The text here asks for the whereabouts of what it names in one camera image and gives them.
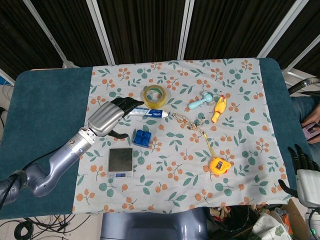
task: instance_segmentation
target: blue toothpaste tube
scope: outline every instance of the blue toothpaste tube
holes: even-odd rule
[[[131,112],[128,113],[130,116],[147,116],[151,118],[166,118],[168,117],[168,113],[159,109],[150,109],[150,108],[142,108],[136,107]]]

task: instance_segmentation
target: tape roll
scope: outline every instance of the tape roll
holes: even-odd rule
[[[165,104],[166,97],[166,90],[159,85],[150,85],[143,93],[144,103],[150,109],[161,108]]]

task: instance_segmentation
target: metal robotic hand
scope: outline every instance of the metal robotic hand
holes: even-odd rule
[[[320,207],[320,167],[303,152],[300,146],[294,145],[297,153],[288,147],[291,154],[295,172],[297,190],[286,186],[281,179],[278,180],[281,188],[288,194],[299,199],[307,208]]]
[[[14,202],[22,188],[29,188],[36,197],[50,193],[60,177],[95,143],[96,137],[106,135],[118,139],[128,137],[126,133],[119,134],[113,128],[124,116],[142,104],[143,101],[131,97],[119,97],[104,103],[88,119],[88,129],[81,128],[50,157],[49,173],[39,163],[32,162],[22,170],[15,171],[9,178],[0,181],[0,208],[2,204]]]

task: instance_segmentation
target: person's hand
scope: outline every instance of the person's hand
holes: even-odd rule
[[[320,104],[316,106],[313,112],[306,117],[306,119],[301,123],[302,127],[307,126],[308,124],[312,123],[319,123],[320,122]],[[320,127],[314,127],[313,130],[320,132]],[[309,144],[320,143],[320,135],[314,137],[311,140],[308,140]]]

